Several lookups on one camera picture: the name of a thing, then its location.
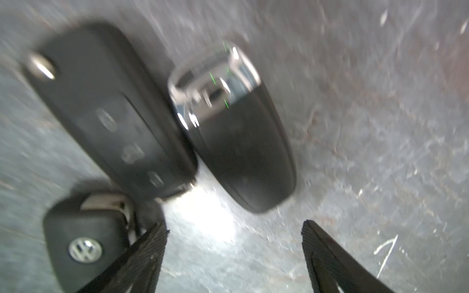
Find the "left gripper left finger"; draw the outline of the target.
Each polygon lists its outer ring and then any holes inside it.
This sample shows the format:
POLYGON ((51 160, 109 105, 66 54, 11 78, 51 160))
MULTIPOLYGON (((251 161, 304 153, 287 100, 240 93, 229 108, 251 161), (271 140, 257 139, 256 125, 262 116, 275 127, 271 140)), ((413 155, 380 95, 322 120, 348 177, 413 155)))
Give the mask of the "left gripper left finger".
POLYGON ((153 293, 161 272, 169 231, 155 223, 81 293, 153 293))

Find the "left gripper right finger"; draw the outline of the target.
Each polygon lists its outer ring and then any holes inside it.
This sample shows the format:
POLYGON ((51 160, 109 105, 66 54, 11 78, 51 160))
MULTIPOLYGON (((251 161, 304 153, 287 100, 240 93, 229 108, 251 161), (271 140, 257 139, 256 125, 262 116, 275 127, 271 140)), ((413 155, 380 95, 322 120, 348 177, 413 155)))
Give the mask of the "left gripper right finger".
POLYGON ((302 248, 315 293, 392 293, 315 221, 302 226, 302 248))

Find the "black VW key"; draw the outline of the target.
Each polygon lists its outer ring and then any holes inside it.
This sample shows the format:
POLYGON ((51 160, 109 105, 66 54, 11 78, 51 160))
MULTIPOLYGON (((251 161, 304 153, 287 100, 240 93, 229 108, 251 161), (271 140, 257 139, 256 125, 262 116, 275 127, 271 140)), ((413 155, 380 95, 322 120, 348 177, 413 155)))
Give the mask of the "black VW key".
POLYGON ((104 272, 138 235, 129 197, 116 192, 75 194, 57 202, 43 219, 55 276, 66 293, 76 293, 104 272))

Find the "Mercedes key chrome black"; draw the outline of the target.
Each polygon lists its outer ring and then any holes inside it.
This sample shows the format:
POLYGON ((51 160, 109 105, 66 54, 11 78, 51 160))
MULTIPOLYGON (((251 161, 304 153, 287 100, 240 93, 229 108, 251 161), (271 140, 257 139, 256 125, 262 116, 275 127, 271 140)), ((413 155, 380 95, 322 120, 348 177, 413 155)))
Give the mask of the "Mercedes key chrome black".
POLYGON ((263 213, 296 188, 282 121, 257 69, 238 45, 217 42, 171 73, 173 108, 195 151, 244 209, 263 213))

